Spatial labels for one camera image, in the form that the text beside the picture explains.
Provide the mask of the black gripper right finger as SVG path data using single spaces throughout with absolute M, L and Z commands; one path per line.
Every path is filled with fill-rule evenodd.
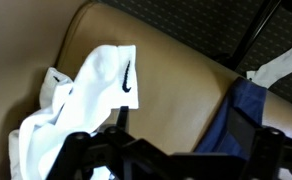
M 292 174 L 292 138 L 271 126 L 254 129 L 249 159 L 241 178 L 244 180 L 279 180 L 281 168 Z

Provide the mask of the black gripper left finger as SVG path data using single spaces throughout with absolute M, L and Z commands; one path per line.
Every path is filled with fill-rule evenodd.
M 127 133 L 129 107 L 122 106 L 117 122 L 91 137 L 67 136 L 46 180 L 89 180 L 105 166 L 118 180 L 171 180 L 170 158 L 144 139 Z

